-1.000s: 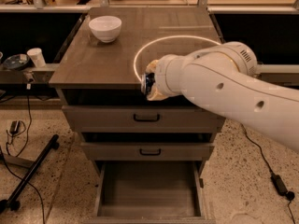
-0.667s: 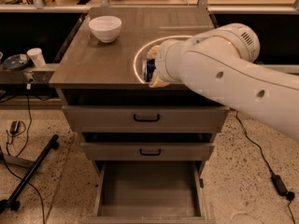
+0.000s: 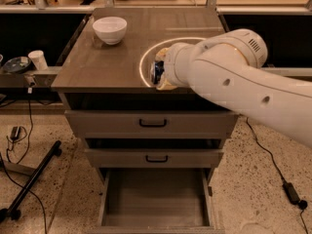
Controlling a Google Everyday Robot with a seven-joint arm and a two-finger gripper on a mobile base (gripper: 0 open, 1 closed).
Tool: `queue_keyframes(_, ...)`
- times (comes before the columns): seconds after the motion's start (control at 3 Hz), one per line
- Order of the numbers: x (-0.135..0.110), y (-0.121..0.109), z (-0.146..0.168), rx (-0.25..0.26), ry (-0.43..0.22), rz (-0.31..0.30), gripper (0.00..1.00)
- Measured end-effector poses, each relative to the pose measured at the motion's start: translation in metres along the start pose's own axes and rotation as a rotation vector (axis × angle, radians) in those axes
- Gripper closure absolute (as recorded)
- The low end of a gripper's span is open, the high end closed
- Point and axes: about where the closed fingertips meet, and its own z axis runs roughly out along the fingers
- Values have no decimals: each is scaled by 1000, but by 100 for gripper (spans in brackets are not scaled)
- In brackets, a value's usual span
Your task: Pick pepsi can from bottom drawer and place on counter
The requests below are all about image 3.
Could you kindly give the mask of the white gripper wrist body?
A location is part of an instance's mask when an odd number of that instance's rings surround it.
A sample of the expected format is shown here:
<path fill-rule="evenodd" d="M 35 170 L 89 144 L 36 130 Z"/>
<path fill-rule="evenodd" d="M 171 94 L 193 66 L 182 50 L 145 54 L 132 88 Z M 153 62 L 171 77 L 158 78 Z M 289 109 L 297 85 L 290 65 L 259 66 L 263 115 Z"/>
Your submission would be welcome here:
<path fill-rule="evenodd" d="M 187 87 L 187 72 L 193 59 L 195 46 L 176 43 L 168 49 L 164 61 L 165 78 L 174 86 Z"/>

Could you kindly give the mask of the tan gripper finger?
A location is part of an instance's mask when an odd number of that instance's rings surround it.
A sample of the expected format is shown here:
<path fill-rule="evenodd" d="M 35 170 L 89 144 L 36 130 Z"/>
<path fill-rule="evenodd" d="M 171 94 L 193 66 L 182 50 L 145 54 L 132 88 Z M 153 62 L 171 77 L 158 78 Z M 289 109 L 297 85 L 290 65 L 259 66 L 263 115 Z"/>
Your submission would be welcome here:
<path fill-rule="evenodd" d="M 166 78 L 162 77 L 159 84 L 156 86 L 158 91 L 171 91 L 176 89 L 176 86 L 171 84 Z"/>
<path fill-rule="evenodd" d="M 156 61 L 164 61 L 168 50 L 169 50 L 168 48 L 163 48 L 163 49 L 161 49 L 161 50 L 156 54 L 155 60 L 156 60 Z"/>

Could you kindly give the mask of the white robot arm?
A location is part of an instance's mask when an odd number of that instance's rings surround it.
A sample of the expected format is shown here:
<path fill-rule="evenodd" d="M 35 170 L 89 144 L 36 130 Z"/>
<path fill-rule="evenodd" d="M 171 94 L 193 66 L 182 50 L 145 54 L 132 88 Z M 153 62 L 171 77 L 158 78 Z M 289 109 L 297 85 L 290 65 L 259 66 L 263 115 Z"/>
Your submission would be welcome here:
<path fill-rule="evenodd" d="M 262 70 L 266 59 L 264 41 L 248 29 L 176 43 L 165 53 L 157 88 L 189 88 L 312 147 L 312 83 Z"/>

